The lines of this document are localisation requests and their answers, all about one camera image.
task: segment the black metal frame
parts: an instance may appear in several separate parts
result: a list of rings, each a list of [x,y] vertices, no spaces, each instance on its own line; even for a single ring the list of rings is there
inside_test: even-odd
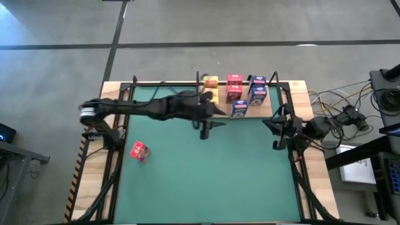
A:
[[[199,86],[202,85],[202,84],[203,84],[203,82],[200,82],[199,79],[198,79],[198,74],[196,74],[196,81],[194,81],[194,82],[137,82],[137,79],[134,76],[133,83],[121,83],[119,99],[122,99],[123,96],[124,96],[124,93],[126,91],[128,91],[128,100],[132,100],[133,96],[134,96],[135,87],[138,87],[138,86],[141,86],[141,87],[184,86],[184,87],[195,87],[198,90]],[[218,84],[219,85],[226,85],[226,82],[218,82]],[[270,83],[269,85],[270,86],[276,86],[277,96],[278,96],[278,100],[279,100],[279,104],[280,105],[284,104],[282,91],[284,91],[285,94],[286,94],[287,103],[293,105],[293,100],[292,100],[292,97],[291,97],[291,92],[290,92],[290,87],[289,87],[289,83],[288,82],[279,82],[279,79],[277,78],[277,82]],[[294,109],[291,110],[290,116],[292,116],[292,117],[295,116]],[[120,119],[119,115],[116,115],[116,117],[114,118],[114,124],[113,124],[114,128],[116,128],[118,126],[119,119]],[[127,127],[128,124],[129,124],[129,116],[125,116],[123,125],[125,127]],[[124,156],[123,152],[120,152],[118,154],[117,165],[118,164],[119,165],[122,164],[123,156]],[[104,168],[103,184],[108,180],[108,176],[109,176],[109,174],[111,172],[111,161],[112,161],[112,159],[113,159],[113,154],[112,153],[108,154],[107,155],[107,159],[106,159],[106,167]],[[310,182],[309,182],[308,172],[307,172],[307,169],[306,169],[305,159],[302,158],[299,162],[300,162],[300,165],[301,165],[301,174],[303,176],[303,179],[305,180],[306,184],[309,186]],[[115,180],[115,182],[113,184],[114,187],[113,187],[112,193],[111,193],[111,201],[110,201],[110,205],[109,205],[109,214],[108,214],[108,218],[107,219],[103,219],[102,216],[101,216],[102,213],[98,213],[98,212],[102,212],[103,211],[104,202],[102,202],[102,204],[97,209],[97,215],[98,216],[96,216],[96,220],[95,221],[86,221],[86,222],[85,221],[70,221],[70,222],[68,222],[68,224],[113,224],[115,206],[116,206],[117,195],[118,195],[118,186],[119,186],[119,178],[120,178],[119,175],[120,174],[117,175],[117,178],[116,178],[116,180]],[[299,184],[298,184],[298,182],[296,182],[294,174],[292,174],[292,178],[293,178],[293,183],[294,183],[294,190],[295,190],[295,193],[296,193],[296,201],[297,201],[297,206],[298,206],[298,209],[299,209],[299,215],[300,215],[300,218],[301,218],[301,221],[299,221],[299,223],[305,223],[305,224],[340,224],[340,225],[356,225],[357,224],[358,225],[358,223],[351,223],[351,222],[318,220],[317,216],[316,216],[315,207],[313,206],[312,202],[309,199],[307,199],[307,203],[308,203],[308,206],[309,206],[309,212],[310,212],[311,219],[306,219],[304,217],[304,209],[303,209],[303,203],[301,201]]]

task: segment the desk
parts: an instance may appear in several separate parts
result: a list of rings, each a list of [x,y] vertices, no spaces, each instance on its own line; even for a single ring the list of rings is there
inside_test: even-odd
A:
[[[313,117],[313,111],[308,98],[307,87],[304,81],[284,81],[288,82],[291,90],[291,99],[294,104],[294,110],[297,116],[302,117],[304,120],[309,120]],[[117,99],[120,93],[121,82],[105,82],[102,90],[102,98]],[[112,126],[114,123],[115,115],[106,118],[107,123]],[[119,117],[119,123],[122,124],[124,116]],[[76,171],[72,178],[71,191],[67,202],[67,210],[64,215],[64,222],[71,219],[77,219],[93,202],[94,198],[100,191],[102,180],[104,176],[104,168],[107,164],[107,156],[110,155],[107,151],[99,151],[91,157],[85,159],[86,154],[89,154],[101,148],[103,142],[101,140],[91,141],[90,143],[84,138],[81,140],[79,155],[76,163]],[[111,160],[111,170],[114,168],[118,154],[113,153],[114,156]],[[335,217],[339,217],[336,203],[331,188],[331,183],[326,169],[324,156],[321,151],[310,148],[304,153],[305,162],[307,165],[307,173],[311,189],[321,201],[322,205]],[[110,214],[114,215],[114,209],[109,209],[109,202],[111,200],[110,190],[106,196],[104,208],[102,209],[102,216],[107,218]],[[300,190],[301,203],[304,209],[304,217],[310,218],[308,210],[308,201]]]
[[[1,185],[1,193],[3,194],[3,191],[5,191],[0,204],[0,224],[3,224],[9,211],[16,204],[19,190],[23,185],[31,161],[38,160],[41,164],[47,164],[50,157],[2,141],[0,141],[0,153],[7,155],[0,157],[0,161],[6,160],[4,169],[0,170],[0,181],[8,180],[5,181],[5,186]]]

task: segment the gray floor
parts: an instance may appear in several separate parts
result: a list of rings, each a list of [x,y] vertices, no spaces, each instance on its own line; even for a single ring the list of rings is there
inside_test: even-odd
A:
[[[0,0],[0,45],[109,44],[120,8],[120,2],[97,0]],[[120,43],[372,39],[400,39],[400,18],[389,0],[137,0],[128,4]],[[51,156],[46,167],[33,165],[41,175],[25,180],[10,224],[62,221],[82,131],[77,106],[98,95],[108,55],[108,49],[0,51],[0,121],[18,130],[18,146]],[[119,49],[110,80],[279,71],[281,79],[324,90],[367,80],[370,70],[399,59],[400,45]],[[361,111],[378,114],[369,99]],[[355,143],[379,136],[381,121],[368,123],[375,130]],[[346,221],[394,224],[364,216],[363,193],[334,193]]]

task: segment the red juice box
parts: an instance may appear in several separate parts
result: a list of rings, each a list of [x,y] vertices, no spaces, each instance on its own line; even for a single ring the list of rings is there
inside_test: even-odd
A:
[[[242,97],[243,87],[241,85],[226,86],[226,101],[240,100]]]
[[[227,85],[242,85],[243,74],[228,74]]]
[[[136,141],[133,145],[130,155],[142,163],[146,163],[150,153],[151,151],[146,145],[140,141]]]

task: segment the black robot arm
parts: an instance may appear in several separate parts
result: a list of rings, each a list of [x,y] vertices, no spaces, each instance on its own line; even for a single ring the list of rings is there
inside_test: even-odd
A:
[[[275,113],[275,115],[279,115],[278,117],[273,116],[272,119],[262,121],[272,131],[273,135],[279,136],[279,140],[274,142],[273,148],[275,150],[285,149],[288,139],[295,143],[291,144],[292,150],[303,152],[311,142],[322,140],[332,129],[339,131],[343,137],[342,126],[355,124],[360,131],[368,129],[365,116],[351,105],[343,107],[341,113],[330,118],[326,116],[314,117],[306,122],[305,126],[303,126],[303,120],[299,117],[292,116],[289,119],[286,117],[291,109],[290,104],[284,104]]]
[[[194,91],[182,91],[176,95],[151,99],[148,102],[93,99],[81,105],[80,121],[103,136],[104,145],[108,149],[118,148],[122,146],[119,131],[108,126],[104,121],[106,116],[123,114],[148,116],[160,121],[172,118],[205,121],[214,114],[225,115],[209,101],[212,97],[212,92],[198,95]]]

